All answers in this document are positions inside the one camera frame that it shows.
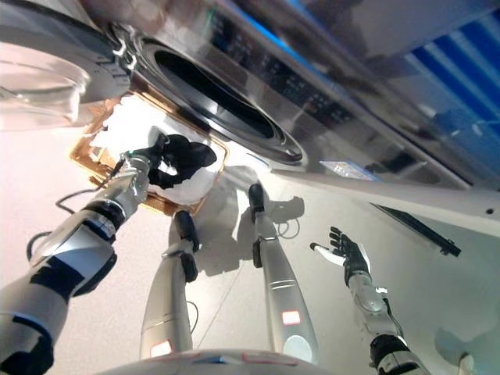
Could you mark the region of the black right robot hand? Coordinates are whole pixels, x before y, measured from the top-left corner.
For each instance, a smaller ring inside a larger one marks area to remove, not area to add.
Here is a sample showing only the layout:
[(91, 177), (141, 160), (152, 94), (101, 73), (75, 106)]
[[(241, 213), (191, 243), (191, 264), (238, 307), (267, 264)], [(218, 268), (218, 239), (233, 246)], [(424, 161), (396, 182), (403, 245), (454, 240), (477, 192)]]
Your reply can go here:
[(316, 242), (312, 242), (309, 247), (318, 252), (329, 263), (341, 266), (344, 269), (345, 284), (356, 274), (370, 274), (369, 262), (366, 260), (361, 247), (354, 242), (345, 232), (337, 227), (331, 227), (330, 247), (327, 248)]

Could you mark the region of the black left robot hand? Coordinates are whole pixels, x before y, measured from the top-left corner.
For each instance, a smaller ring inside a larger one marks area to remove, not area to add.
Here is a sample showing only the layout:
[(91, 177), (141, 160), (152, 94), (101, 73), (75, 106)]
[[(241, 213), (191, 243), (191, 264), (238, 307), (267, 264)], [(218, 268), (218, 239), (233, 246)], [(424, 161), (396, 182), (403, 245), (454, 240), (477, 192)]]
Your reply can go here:
[(168, 167), (174, 169), (177, 168), (177, 161), (173, 153), (169, 151), (169, 143), (169, 137), (159, 132), (153, 145), (148, 148), (148, 159), (150, 161), (149, 182), (162, 189), (173, 187), (173, 175), (161, 170), (159, 168), (161, 163), (165, 163)]

